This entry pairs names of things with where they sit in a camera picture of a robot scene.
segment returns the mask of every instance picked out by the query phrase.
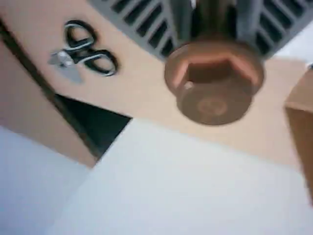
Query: brown box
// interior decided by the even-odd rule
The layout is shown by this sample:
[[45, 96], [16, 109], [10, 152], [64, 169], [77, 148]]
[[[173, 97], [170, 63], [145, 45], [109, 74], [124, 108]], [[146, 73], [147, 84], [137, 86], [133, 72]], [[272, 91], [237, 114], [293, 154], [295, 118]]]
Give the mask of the brown box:
[[313, 202], [313, 69], [294, 87], [285, 108]]

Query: black scissor handle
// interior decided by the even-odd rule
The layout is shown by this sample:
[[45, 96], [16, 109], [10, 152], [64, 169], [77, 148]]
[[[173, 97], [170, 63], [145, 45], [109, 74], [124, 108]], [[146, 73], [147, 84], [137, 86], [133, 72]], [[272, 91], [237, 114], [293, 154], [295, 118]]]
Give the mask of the black scissor handle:
[[[89, 36], [87, 38], [76, 40], [73, 33], [74, 29], [81, 28], [85, 30]], [[66, 50], [81, 50], [83, 48], [91, 47], [97, 40], [97, 35], [93, 28], [84, 21], [71, 20], [64, 25], [64, 38], [67, 45]]]
[[[96, 60], [106, 60], [110, 63], [110, 68], [102, 68], [98, 66]], [[79, 63], [84, 63], [90, 70], [95, 71], [105, 77], [116, 74], [118, 62], [114, 55], [108, 50], [89, 50], [88, 55], [80, 58]]]

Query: scissor blade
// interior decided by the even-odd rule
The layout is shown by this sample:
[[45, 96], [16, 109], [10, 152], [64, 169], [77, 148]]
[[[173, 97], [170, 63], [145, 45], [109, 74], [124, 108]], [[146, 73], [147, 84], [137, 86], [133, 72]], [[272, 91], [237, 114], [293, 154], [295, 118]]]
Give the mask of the scissor blade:
[[83, 83], [83, 80], [79, 74], [79, 71], [76, 68], [76, 65], [73, 62], [70, 65], [65, 64], [64, 61], [61, 61], [58, 52], [51, 54], [48, 63], [72, 82], [78, 84]]

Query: scissors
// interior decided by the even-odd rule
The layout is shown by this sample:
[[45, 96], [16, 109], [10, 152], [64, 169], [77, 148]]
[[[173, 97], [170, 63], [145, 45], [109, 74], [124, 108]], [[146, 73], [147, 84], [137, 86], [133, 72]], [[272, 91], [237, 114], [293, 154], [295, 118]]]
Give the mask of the scissors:
[[[88, 37], [76, 40], [75, 29], [83, 29]], [[75, 83], [82, 83], [83, 80], [77, 70], [76, 64], [83, 63], [88, 69], [102, 75], [112, 76], [118, 69], [117, 59], [108, 50], [94, 50], [92, 46], [97, 41], [97, 35], [93, 28], [84, 21], [71, 20], [64, 25], [65, 49], [57, 50], [51, 54], [49, 64], [53, 65], [62, 75]], [[96, 64], [97, 60], [106, 60], [109, 68]]]

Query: white wall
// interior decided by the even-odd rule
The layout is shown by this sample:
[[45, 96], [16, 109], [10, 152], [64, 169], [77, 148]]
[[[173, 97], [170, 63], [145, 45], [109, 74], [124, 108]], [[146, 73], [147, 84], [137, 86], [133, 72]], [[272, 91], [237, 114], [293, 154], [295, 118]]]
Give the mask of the white wall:
[[312, 235], [313, 207], [299, 172], [133, 120], [47, 234]]
[[89, 171], [0, 126], [0, 235], [42, 235]]
[[294, 37], [287, 45], [281, 48], [276, 56], [298, 59], [307, 63], [313, 63], [313, 22]]

